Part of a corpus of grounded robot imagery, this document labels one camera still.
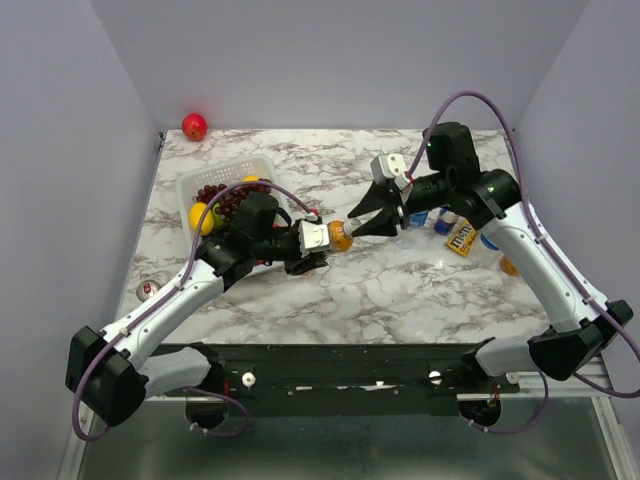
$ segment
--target marble countertop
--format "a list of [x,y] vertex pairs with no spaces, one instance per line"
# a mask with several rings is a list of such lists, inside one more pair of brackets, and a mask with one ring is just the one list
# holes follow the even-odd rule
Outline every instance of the marble countertop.
[[[166,283],[187,249],[178,213],[176,179],[203,166],[263,154],[280,184],[324,219],[346,218],[371,182],[380,153],[418,148],[418,130],[225,130],[201,143],[170,131],[161,155],[120,309],[137,307],[145,278]],[[498,132],[474,132],[484,169],[512,171]],[[417,175],[429,173],[426,161]],[[476,241],[463,258],[431,226],[390,239],[358,239],[330,267],[306,277],[281,268],[243,279],[181,325],[168,342],[412,343],[478,342],[490,336],[535,333],[544,311],[524,281],[500,270],[499,254]]]

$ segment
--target can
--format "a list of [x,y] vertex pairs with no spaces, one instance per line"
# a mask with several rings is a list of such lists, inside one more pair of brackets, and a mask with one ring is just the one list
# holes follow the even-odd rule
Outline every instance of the can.
[[144,302],[153,297],[160,290],[160,284],[155,280],[147,279],[143,280],[138,288],[136,288],[136,296],[138,300]]
[[456,215],[448,208],[441,208],[433,228],[440,235],[449,235],[459,218],[459,215]]
[[429,210],[420,213],[412,213],[409,215],[409,228],[423,228],[427,223],[427,217],[429,216]]

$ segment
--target black mount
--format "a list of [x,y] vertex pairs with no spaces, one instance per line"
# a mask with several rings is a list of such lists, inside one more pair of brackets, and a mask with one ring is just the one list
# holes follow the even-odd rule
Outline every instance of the black mount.
[[[633,318],[633,310],[624,300],[608,302],[607,312],[624,327]],[[579,330],[558,333],[553,327],[529,340],[534,363],[555,380],[564,381],[599,355],[613,340],[615,329],[602,315],[593,322],[583,320]]]
[[[161,345],[156,354],[186,345]],[[458,402],[458,394],[516,393],[505,377],[468,388],[448,375],[473,345],[206,345],[222,358],[222,376],[207,378],[202,390],[229,392],[252,417],[325,417],[335,415],[480,415],[474,402]],[[253,387],[242,383],[251,372]],[[430,374],[440,372],[441,381]],[[169,396],[184,396],[170,392]],[[213,428],[228,414],[219,403],[187,403],[187,417]]]

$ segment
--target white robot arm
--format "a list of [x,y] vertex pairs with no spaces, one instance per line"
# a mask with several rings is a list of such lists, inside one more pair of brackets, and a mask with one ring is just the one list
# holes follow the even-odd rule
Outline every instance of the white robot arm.
[[[632,318],[631,308],[623,300],[610,302],[585,279],[532,208],[527,216],[519,186],[509,173],[480,170],[467,127],[454,122],[438,124],[429,138],[427,156],[436,173],[410,182],[402,155],[379,155],[373,160],[374,182],[348,216],[380,212],[356,229],[354,237],[395,236],[398,226],[407,227],[410,214],[442,206],[466,217],[516,266],[547,312],[551,326],[532,338],[485,340],[463,357],[458,368],[450,370],[451,378],[445,381],[472,385],[514,371],[542,371],[566,380],[616,334],[602,311],[590,302],[604,306],[607,316],[620,326]],[[566,268],[559,266],[543,243]],[[579,279],[579,287],[569,275]]]
[[[219,374],[223,360],[205,345],[152,354],[193,312],[250,273],[257,260],[283,261],[290,275],[326,266],[331,248],[328,226],[311,214],[288,227],[274,227],[277,213],[281,210],[274,197],[249,195],[228,231],[207,237],[193,263],[187,262],[152,298],[100,332],[89,327],[78,331],[69,351],[67,387],[80,389],[82,400],[107,425],[115,426],[145,398],[197,386],[208,375]],[[143,320],[132,326],[136,319]],[[91,368],[96,359],[100,366]],[[83,384],[82,378],[89,380]]]

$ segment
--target blue bottle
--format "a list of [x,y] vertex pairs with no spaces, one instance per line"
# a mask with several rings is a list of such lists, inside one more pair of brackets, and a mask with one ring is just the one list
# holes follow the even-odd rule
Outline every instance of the blue bottle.
[[427,217],[429,216],[429,210],[419,213],[412,213],[409,215],[409,228],[423,228],[427,223]]
[[493,250],[494,252],[499,252],[500,251],[500,249],[498,247],[496,247],[493,243],[491,243],[489,241],[489,239],[487,237],[484,236],[484,233],[480,234],[480,241],[489,250]]

